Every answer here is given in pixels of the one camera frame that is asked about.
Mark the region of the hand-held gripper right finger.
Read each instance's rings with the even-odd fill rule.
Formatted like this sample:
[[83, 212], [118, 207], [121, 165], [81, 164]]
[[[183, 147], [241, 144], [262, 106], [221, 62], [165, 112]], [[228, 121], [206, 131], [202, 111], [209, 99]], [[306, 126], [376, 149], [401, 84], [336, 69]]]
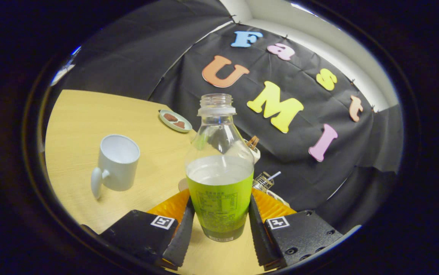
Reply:
[[313, 210], [294, 211], [255, 188], [249, 219], [258, 264], [265, 270], [285, 268], [317, 256], [343, 238]]

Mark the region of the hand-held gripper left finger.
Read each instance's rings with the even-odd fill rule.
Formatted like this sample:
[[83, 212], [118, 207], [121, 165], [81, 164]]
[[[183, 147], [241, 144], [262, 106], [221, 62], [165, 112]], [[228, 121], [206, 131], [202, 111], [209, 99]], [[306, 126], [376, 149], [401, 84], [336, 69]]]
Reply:
[[129, 211], [99, 236], [135, 258], [177, 270], [184, 263], [194, 214], [185, 189], [146, 212]]

